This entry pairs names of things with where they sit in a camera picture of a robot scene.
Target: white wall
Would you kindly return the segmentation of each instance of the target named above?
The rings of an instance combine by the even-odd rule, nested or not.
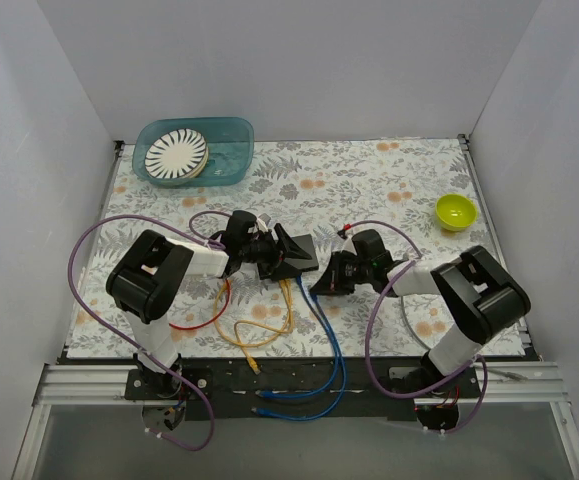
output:
[[[0,479],[73,300],[67,256],[93,219],[113,145],[33,0],[0,0]]]
[[[38,0],[113,138],[237,115],[257,139],[471,132],[539,0]]]
[[[579,1],[545,0],[472,136],[539,350],[560,364],[579,426]]]

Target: stack of plates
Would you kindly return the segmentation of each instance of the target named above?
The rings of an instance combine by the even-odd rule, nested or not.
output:
[[[204,137],[189,128],[164,134],[147,151],[147,174],[158,179],[196,177],[209,158]]]

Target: floral pattern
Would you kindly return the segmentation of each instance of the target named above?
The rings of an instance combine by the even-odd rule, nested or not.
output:
[[[332,249],[341,240],[336,235],[343,224],[363,219],[380,219],[407,232],[427,256],[458,254],[475,244],[492,253],[490,230],[482,215],[465,232],[440,229],[434,219],[437,198],[458,192],[478,202],[467,163],[457,140],[394,139],[339,142],[257,143],[245,178],[229,187],[159,189],[138,179],[131,170],[133,147],[127,146],[120,159],[107,216],[139,213],[155,217],[187,230],[189,218],[202,210],[235,209],[267,213],[281,222],[290,234],[310,233],[320,262],[326,266]],[[225,219],[204,216],[197,228],[213,233],[224,227]],[[105,225],[97,239],[81,289],[97,312],[123,332],[129,325],[109,295],[105,281],[126,249],[145,228],[166,233],[159,227],[134,220]],[[408,251],[394,233],[378,227],[395,257]],[[310,285],[318,272],[304,275]],[[195,325],[211,318],[220,280],[188,278],[169,311],[169,320]],[[233,334],[233,324],[253,319],[281,326],[287,308],[277,283],[258,280],[250,265],[232,277],[231,305],[219,320],[225,332]],[[331,345],[298,288],[292,283],[295,329],[272,344],[251,349],[256,356],[330,356]],[[364,334],[377,295],[368,286],[346,297],[324,297],[322,306],[347,356],[364,355]],[[413,328],[433,345],[449,329],[453,320],[441,299],[434,296],[405,298],[406,313]],[[262,329],[245,326],[247,343],[269,335]],[[233,357],[241,352],[225,342],[210,325],[200,330],[180,332],[172,337],[185,357]],[[69,340],[70,358],[130,357],[132,348],[98,325],[85,312],[76,310]],[[403,323],[397,300],[385,300],[374,327],[372,352],[375,355],[420,355],[422,348],[411,338]],[[522,355],[516,327],[498,335],[485,348],[488,355]]]

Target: yellow-green bowl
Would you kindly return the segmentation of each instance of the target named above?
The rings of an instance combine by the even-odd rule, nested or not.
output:
[[[436,202],[436,216],[442,228],[460,232],[476,221],[478,210],[467,197],[450,193]]]

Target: teal plastic bin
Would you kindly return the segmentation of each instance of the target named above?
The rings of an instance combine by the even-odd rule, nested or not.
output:
[[[195,178],[154,178],[147,173],[147,150],[165,133],[181,128],[200,132],[209,149],[207,165]],[[213,187],[233,185],[243,179],[253,157],[253,127],[238,117],[171,118],[143,128],[133,152],[133,171],[159,187]]]

